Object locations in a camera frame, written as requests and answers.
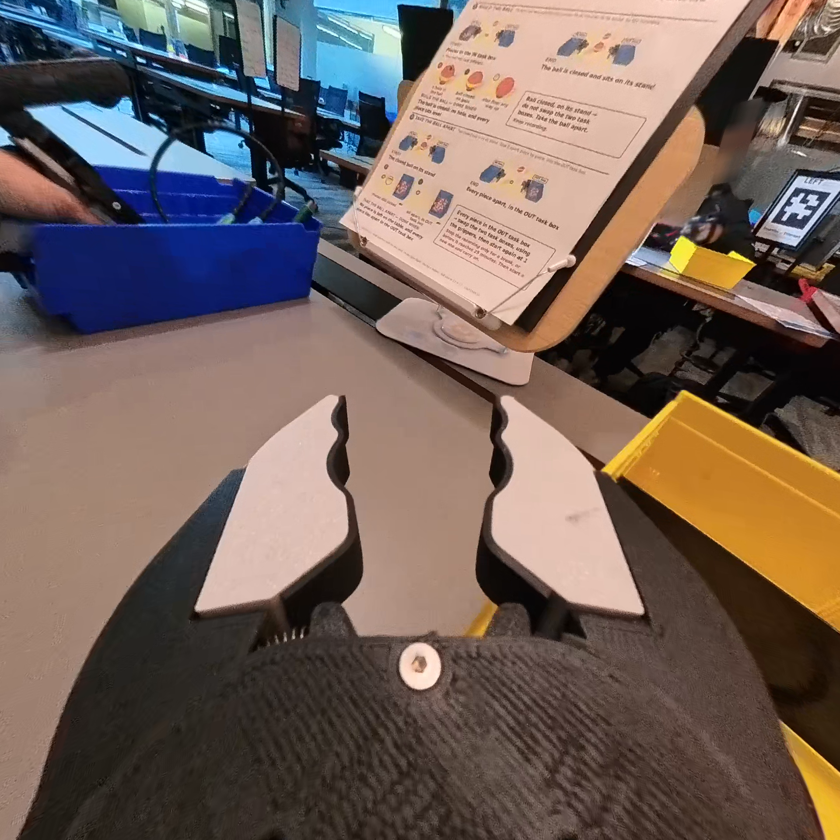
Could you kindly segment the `black panel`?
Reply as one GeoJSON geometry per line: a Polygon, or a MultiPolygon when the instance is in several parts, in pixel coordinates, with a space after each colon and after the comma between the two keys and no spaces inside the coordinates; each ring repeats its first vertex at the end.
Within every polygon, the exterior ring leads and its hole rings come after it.
{"type": "Polygon", "coordinates": [[[453,26],[448,7],[400,3],[396,7],[401,37],[402,79],[416,81],[423,75],[453,26]]]}
{"type": "Polygon", "coordinates": [[[704,145],[720,145],[725,129],[751,99],[778,48],[777,40],[745,37],[723,62],[696,101],[705,126],[704,145]]]}

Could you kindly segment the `yellow storage bin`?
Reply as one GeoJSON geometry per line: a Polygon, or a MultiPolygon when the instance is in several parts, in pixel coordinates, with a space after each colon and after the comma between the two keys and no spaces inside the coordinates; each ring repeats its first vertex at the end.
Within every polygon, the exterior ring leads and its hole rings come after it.
{"type": "Polygon", "coordinates": [[[645,631],[517,638],[492,700],[523,745],[516,838],[838,838],[838,768],[782,722],[730,616],[626,480],[838,631],[838,474],[678,396],[602,470],[645,631]],[[504,706],[513,705],[508,711],[504,706]]]}

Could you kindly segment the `long brown desk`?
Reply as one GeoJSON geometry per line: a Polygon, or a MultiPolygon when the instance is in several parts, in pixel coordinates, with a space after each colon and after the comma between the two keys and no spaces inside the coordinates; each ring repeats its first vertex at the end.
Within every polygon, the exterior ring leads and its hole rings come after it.
{"type": "Polygon", "coordinates": [[[257,90],[256,94],[247,94],[231,87],[195,80],[147,66],[140,66],[138,71],[145,80],[160,82],[162,85],[188,93],[194,98],[203,98],[220,108],[243,114],[251,111],[259,112],[272,117],[278,117],[283,113],[288,119],[296,119],[298,122],[307,119],[310,128],[317,136],[326,136],[328,133],[337,133],[340,138],[345,133],[361,136],[361,125],[358,122],[321,108],[318,108],[314,115],[308,114],[281,95],[270,91],[257,90]]]}

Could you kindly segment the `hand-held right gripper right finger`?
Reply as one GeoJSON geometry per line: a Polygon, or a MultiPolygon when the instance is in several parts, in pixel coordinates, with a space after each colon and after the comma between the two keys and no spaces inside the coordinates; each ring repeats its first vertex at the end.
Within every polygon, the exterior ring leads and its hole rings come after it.
{"type": "Polygon", "coordinates": [[[596,624],[645,631],[645,605],[592,464],[512,396],[493,406],[476,579],[528,635],[586,638],[596,624]]]}

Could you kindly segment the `black white printed tag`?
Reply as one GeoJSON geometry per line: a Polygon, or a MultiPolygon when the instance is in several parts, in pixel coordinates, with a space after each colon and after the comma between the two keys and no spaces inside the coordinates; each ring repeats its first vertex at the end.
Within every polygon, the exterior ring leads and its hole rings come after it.
{"type": "Polygon", "coordinates": [[[795,170],[754,226],[756,247],[798,255],[838,201],[838,171],[795,170]]]}

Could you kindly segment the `grey desk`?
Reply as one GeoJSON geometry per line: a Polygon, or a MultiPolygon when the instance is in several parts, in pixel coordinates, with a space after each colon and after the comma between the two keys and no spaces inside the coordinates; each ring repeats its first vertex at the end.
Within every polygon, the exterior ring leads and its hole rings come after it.
{"type": "Polygon", "coordinates": [[[461,634],[485,604],[477,531],[491,406],[313,292],[79,336],[2,276],[1,830],[25,820],[105,622],[208,494],[292,419],[347,398],[363,634],[461,634]]]}
{"type": "MultiPolygon", "coordinates": [[[[118,110],[89,103],[35,108],[35,117],[93,165],[104,163],[131,170],[147,170],[150,152],[165,135],[118,110]]],[[[330,299],[375,331],[382,310],[415,293],[401,281],[373,267],[349,251],[322,238],[314,269],[314,290],[330,299]]],[[[532,364],[528,384],[507,385],[446,360],[395,343],[381,335],[377,341],[389,350],[401,349],[427,366],[446,373],[459,384],[492,402],[511,394],[556,427],[595,463],[604,464],[637,434],[647,419],[541,360],[532,364]]]]}

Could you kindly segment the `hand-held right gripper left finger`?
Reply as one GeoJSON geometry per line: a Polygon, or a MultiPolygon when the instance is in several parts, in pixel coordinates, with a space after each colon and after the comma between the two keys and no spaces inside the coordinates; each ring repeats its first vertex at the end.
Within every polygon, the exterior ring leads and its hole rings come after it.
{"type": "Polygon", "coordinates": [[[312,622],[359,586],[363,554],[354,500],[345,396],[328,395],[270,437],[236,490],[195,613],[256,613],[271,634],[312,622]]]}

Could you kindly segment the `blue storage bin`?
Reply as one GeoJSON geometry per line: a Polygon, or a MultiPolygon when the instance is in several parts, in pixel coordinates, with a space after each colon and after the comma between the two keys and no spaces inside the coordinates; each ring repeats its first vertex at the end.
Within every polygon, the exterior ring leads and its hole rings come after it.
{"type": "Polygon", "coordinates": [[[141,225],[37,225],[13,272],[45,314],[97,333],[306,298],[322,225],[255,189],[231,224],[220,219],[245,195],[243,177],[104,166],[103,181],[142,216],[141,225]]]}

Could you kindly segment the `black office chair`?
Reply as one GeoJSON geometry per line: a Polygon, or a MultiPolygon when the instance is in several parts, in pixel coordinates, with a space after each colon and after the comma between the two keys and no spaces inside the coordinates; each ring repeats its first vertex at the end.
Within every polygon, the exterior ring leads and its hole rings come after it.
{"type": "Polygon", "coordinates": [[[359,91],[359,120],[357,155],[375,158],[392,126],[385,110],[385,99],[359,91]]]}

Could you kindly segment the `white paper sheet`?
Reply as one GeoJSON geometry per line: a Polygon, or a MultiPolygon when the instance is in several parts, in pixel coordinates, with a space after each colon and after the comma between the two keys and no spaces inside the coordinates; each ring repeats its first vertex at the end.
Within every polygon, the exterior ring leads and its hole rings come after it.
{"type": "Polygon", "coordinates": [[[828,335],[829,332],[813,318],[807,318],[802,312],[790,308],[779,307],[773,303],[737,295],[736,299],[748,308],[760,312],[781,326],[800,332],[828,335]]]}

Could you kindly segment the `person's left hand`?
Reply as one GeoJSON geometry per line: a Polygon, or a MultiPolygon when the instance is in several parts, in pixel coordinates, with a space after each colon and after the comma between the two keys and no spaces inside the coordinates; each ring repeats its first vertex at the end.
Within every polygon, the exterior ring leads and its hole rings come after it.
{"type": "Polygon", "coordinates": [[[101,223],[70,192],[5,150],[1,151],[1,216],[41,223],[101,223]]]}

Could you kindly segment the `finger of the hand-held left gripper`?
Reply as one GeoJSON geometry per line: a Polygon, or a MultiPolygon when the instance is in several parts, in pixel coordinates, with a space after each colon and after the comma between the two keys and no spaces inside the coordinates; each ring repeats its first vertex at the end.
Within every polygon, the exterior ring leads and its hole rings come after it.
{"type": "Polygon", "coordinates": [[[111,189],[98,171],[29,112],[2,112],[1,125],[27,164],[79,199],[102,222],[143,223],[142,216],[111,189]]]}

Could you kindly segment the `brown wooden table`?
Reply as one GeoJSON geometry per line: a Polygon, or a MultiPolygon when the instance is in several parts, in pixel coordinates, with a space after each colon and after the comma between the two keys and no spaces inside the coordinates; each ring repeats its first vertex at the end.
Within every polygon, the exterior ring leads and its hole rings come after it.
{"type": "Polygon", "coordinates": [[[838,334],[823,327],[804,301],[750,281],[740,280],[731,290],[710,286],[681,275],[650,248],[633,253],[622,269],[649,285],[809,347],[838,342],[838,334]]]}

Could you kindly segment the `instruction board on stand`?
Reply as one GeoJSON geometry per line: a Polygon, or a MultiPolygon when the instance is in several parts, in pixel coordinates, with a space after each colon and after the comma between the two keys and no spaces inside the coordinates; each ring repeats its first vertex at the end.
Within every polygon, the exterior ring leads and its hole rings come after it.
{"type": "Polygon", "coordinates": [[[266,48],[263,14],[258,2],[235,1],[238,42],[242,67],[251,78],[266,78],[266,48]]]}
{"type": "Polygon", "coordinates": [[[274,16],[274,71],[276,84],[288,91],[299,91],[301,71],[301,31],[281,16],[274,16]]]}

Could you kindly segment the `small yellow bin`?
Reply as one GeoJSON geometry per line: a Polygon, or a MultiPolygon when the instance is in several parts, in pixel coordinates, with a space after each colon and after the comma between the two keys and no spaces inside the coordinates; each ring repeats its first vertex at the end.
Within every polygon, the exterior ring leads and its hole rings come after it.
{"type": "Polygon", "coordinates": [[[734,289],[756,267],[735,251],[719,253],[686,237],[676,240],[668,262],[680,275],[725,291],[734,289]]]}

